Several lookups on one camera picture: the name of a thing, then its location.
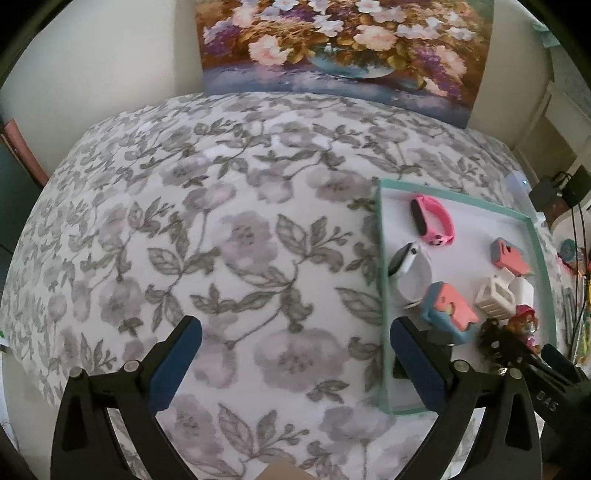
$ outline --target floral painting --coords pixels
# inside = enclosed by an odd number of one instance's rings
[[[329,93],[467,125],[493,0],[204,0],[206,93]]]

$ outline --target pink fitness tracker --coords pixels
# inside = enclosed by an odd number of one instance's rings
[[[410,202],[411,213],[418,234],[429,245],[451,245],[456,236],[452,218],[445,207],[435,198],[419,194]],[[443,233],[437,232],[429,225],[428,213],[435,215],[441,222]]]

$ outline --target bed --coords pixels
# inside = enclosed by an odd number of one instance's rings
[[[376,183],[512,207],[512,170],[491,137],[365,100],[188,95],[124,112],[88,130],[51,177],[15,251],[0,328],[58,404],[75,365],[118,369],[195,315],[203,345],[158,420],[199,478],[254,479],[279,458],[321,480],[393,478],[435,415],[374,406]],[[538,233],[561,317],[556,252]]]

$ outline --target white watch band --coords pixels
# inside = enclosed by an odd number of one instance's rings
[[[419,244],[406,244],[393,256],[389,268],[393,301],[403,309],[421,303],[433,282],[428,253]]]

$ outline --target cardboard box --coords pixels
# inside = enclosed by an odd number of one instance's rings
[[[285,460],[273,462],[265,468],[256,480],[318,480]]]

